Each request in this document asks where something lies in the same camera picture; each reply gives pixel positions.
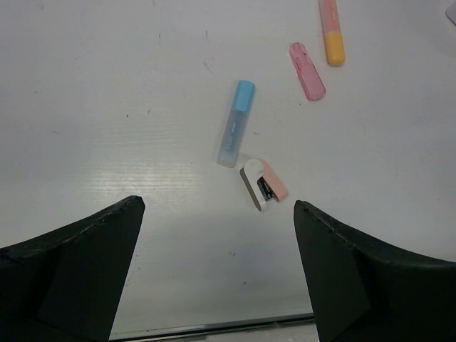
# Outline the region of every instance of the pink object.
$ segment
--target pink object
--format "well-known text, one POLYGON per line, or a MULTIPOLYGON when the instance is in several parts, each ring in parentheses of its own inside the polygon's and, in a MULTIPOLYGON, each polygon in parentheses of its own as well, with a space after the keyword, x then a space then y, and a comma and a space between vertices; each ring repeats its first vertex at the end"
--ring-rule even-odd
POLYGON ((268 186, 271 188, 274 195, 276 195, 277 201, 280 202, 288 196, 288 189, 285 184, 280 180, 279 176, 269 166, 266 160, 260 159, 264 166, 263 179, 266 181, 268 186))
POLYGON ((292 43, 290 57, 307 99, 309 101, 317 101, 324 97, 326 94, 325 86, 304 45, 292 43))

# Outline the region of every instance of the stain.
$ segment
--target stain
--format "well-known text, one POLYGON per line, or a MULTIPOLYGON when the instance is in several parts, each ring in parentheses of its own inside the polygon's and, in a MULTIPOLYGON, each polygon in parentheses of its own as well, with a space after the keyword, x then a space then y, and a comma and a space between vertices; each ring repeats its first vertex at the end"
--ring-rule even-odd
POLYGON ((206 63, 205 61, 202 62, 202 64, 203 64, 203 66, 206 67, 206 69, 207 69, 210 73, 213 73, 212 70, 211 70, 211 68, 207 65, 207 63, 206 63))

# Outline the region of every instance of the blue cap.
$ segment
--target blue cap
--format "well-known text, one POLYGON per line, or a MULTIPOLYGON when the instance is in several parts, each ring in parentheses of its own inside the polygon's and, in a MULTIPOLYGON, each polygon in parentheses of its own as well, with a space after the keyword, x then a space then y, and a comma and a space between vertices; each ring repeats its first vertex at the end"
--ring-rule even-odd
POLYGON ((239 81, 234 95, 232 109, 247 114, 254 99, 255 85, 249 81, 239 81))

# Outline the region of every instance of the pink stapler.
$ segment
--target pink stapler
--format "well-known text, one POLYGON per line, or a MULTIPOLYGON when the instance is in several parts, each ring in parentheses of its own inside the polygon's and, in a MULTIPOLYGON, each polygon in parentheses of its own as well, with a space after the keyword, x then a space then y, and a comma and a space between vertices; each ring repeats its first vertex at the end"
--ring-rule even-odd
POLYGON ((292 43, 290 57, 307 99, 309 101, 317 101, 324 97, 326 88, 304 45, 292 43))
POLYGON ((285 184, 264 160, 251 159, 246 162, 241 169, 241 177, 260 212, 266 209, 266 201, 271 198, 280 202, 288 196, 285 184))

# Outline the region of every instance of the black plastic part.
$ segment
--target black plastic part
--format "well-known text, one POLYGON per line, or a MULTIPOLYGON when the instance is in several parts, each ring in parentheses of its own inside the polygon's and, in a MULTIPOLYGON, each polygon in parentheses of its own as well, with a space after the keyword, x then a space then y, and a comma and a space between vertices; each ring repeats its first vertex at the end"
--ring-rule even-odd
POLYGON ((320 342, 456 341, 456 264, 394 247, 307 202, 294 224, 320 342))
POLYGON ((0 249, 2 341, 107 341, 144 209, 128 197, 0 249))

